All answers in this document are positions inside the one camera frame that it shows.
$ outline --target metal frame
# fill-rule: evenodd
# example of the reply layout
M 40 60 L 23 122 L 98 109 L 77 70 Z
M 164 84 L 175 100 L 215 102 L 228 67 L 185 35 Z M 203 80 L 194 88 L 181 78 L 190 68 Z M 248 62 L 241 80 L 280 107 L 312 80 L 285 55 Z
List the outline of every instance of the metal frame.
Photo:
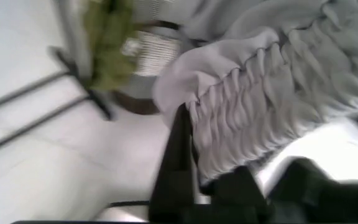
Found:
M 51 119 L 57 117 L 58 115 L 67 112 L 68 110 L 74 108 L 75 106 L 79 105 L 82 102 L 90 100 L 93 102 L 95 107 L 100 110 L 101 115 L 105 120 L 112 120 L 112 112 L 109 110 L 108 106 L 103 102 L 103 100 L 100 99 L 100 97 L 93 91 L 88 89 L 84 83 L 80 80 L 78 75 L 78 69 L 74 62 L 71 62 L 64 58 L 63 52 L 60 49 L 52 48 L 53 56 L 56 57 L 57 60 L 59 60 L 66 68 L 67 72 L 60 72 L 54 75 L 51 75 L 47 78 L 41 79 L 35 83 L 32 83 L 30 85 L 27 85 L 19 90 L 16 90 L 8 95 L 5 95 L 0 98 L 0 107 L 4 106 L 8 103 L 13 102 L 14 100 L 34 92 L 35 90 L 38 90 L 39 88 L 49 85 L 63 77 L 69 76 L 73 77 L 78 84 L 80 84 L 80 87 L 87 93 L 87 96 L 79 97 L 75 100 L 73 100 L 70 103 L 67 103 L 56 110 L 53 110 L 49 112 L 48 114 L 42 116 L 41 118 L 25 125 L 22 128 L 19 128 L 18 130 L 14 131 L 13 133 L 9 134 L 8 136 L 0 139 L 0 148 L 1 146 L 11 142 L 12 140 L 17 139 L 18 137 L 22 136 L 25 133 L 28 133 L 29 131 L 35 129 L 36 127 L 40 126 L 41 124 L 46 123 L 47 121 L 50 121 Z

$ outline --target gathered fabric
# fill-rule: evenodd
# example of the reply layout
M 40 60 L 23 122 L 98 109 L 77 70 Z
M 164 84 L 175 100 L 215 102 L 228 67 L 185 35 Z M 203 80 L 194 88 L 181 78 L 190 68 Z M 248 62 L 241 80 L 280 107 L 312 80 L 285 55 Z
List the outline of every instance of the gathered fabric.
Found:
M 358 1 L 260 3 L 162 72 L 155 102 L 168 124 L 186 103 L 207 182 L 358 112 Z

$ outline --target olive green cloth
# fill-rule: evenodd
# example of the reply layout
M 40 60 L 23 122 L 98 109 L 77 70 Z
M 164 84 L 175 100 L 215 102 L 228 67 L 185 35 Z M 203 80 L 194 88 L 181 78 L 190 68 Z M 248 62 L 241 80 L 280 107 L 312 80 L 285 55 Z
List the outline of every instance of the olive green cloth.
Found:
M 115 90 L 136 70 L 139 54 L 121 52 L 128 38 L 137 39 L 132 10 L 133 0 L 89 0 L 84 27 L 93 54 L 90 88 Z

